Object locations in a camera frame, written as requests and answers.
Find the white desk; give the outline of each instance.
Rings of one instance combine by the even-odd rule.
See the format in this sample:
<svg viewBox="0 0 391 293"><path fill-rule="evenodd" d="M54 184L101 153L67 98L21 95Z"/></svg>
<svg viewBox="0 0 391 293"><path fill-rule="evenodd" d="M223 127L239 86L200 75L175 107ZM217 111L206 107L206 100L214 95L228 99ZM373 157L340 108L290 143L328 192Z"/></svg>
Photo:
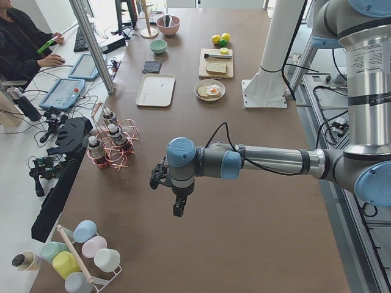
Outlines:
<svg viewBox="0 0 391 293"><path fill-rule="evenodd" d="M99 27L100 31L104 31L104 26ZM71 29L65 34L66 42L59 46L56 45L52 50L53 53L61 55L65 58L65 65L73 65L78 59L81 53L74 53L73 46L75 44L77 26ZM126 47L117 49L107 55L108 63L113 57L121 60L125 52ZM71 67L59 67L47 70L47 73L55 74L56 76L66 78ZM39 73L34 78L34 82L31 82L27 90L40 89L48 91L54 84L57 77ZM86 88L91 87L92 82L86 84ZM84 98L79 100L77 104L86 103L86 108L91 109L93 102L105 101L108 93L101 83L101 79L97 78L93 83L91 90L89 91L90 98ZM44 97L44 94L39 92L27 92L26 96L29 99L34 99L32 103L38 107L39 103ZM91 110L78 108L78 111L74 113L74 117L80 117L84 115L90 117ZM47 124L38 124L40 129L47 129ZM0 133L8 132L20 132L27 129L29 125L26 122L22 122L17 128L5 128L0 126ZM50 140L44 147L38 147L34 134L39 129L33 127L22 134L9 134L0 135L0 152L3 154L2 163L0 165L0 186L1 186L1 204L0 204L0 235L1 235L1 250L0 250L0 271L2 272L0 277L1 291L2 292L29 292L38 271L17 271L11 265L12 259L15 255L26 251L32 250L37 254L40 253L43 243L33 240L31 238L31 226L36 220L40 210L44 197L38 198L35 194L35 183L33 178L29 176L29 169L26 165L26 159L29 156L43 157L46 156L46 149L54 145L54 141ZM37 135L37 140L43 135L44 132ZM47 181L41 179L41 184L45 191L45 194L56 183L55 179Z"/></svg>

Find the wooden cutting board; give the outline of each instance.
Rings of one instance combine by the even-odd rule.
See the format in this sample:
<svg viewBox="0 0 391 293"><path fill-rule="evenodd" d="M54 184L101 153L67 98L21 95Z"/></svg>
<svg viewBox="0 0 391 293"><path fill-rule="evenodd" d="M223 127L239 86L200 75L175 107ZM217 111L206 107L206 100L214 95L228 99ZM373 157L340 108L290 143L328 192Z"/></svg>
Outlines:
<svg viewBox="0 0 391 293"><path fill-rule="evenodd" d="M198 72L200 78L233 78L233 51L231 49L228 50L228 54L232 55L232 59L205 59L203 57L205 53L220 54L220 49L201 49L200 68ZM207 73L206 66L208 65L208 63L212 62L226 63L227 73L225 75Z"/></svg>

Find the bread slice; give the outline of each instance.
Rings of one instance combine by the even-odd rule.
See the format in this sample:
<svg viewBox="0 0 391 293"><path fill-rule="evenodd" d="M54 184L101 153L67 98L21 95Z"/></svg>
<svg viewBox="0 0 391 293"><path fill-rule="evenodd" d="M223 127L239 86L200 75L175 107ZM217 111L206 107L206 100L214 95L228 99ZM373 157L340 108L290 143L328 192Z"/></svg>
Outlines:
<svg viewBox="0 0 391 293"><path fill-rule="evenodd" d="M206 72L211 74L225 75L227 73L227 64L210 62L206 66Z"/></svg>
<svg viewBox="0 0 391 293"><path fill-rule="evenodd" d="M203 85L197 89L197 93L202 98L219 98L221 96L221 92L217 95L208 95L206 90L210 87L210 85Z"/></svg>

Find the hand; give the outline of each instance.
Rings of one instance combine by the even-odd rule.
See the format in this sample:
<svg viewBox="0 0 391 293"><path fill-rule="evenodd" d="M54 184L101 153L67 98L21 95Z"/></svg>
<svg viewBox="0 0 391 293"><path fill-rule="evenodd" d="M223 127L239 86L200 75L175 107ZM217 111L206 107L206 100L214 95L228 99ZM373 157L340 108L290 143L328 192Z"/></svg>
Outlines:
<svg viewBox="0 0 391 293"><path fill-rule="evenodd" d="M38 60L37 63L40 67L52 67L56 65L64 64L65 59L57 54L50 54L44 59Z"/></svg>
<svg viewBox="0 0 391 293"><path fill-rule="evenodd" d="M59 45L61 45L65 41L65 38L59 32L55 32L53 35L51 35L51 38L54 37L57 37L54 41Z"/></svg>

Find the green bowl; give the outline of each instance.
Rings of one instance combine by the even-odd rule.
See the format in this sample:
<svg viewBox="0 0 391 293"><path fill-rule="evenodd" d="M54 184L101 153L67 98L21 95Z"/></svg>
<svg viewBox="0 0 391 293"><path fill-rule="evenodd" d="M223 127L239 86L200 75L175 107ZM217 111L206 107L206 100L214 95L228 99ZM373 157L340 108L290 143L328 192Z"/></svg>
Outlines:
<svg viewBox="0 0 391 293"><path fill-rule="evenodd" d="M166 51L167 42L163 40L155 40L149 44L149 48L151 48L152 52L155 54L162 54Z"/></svg>

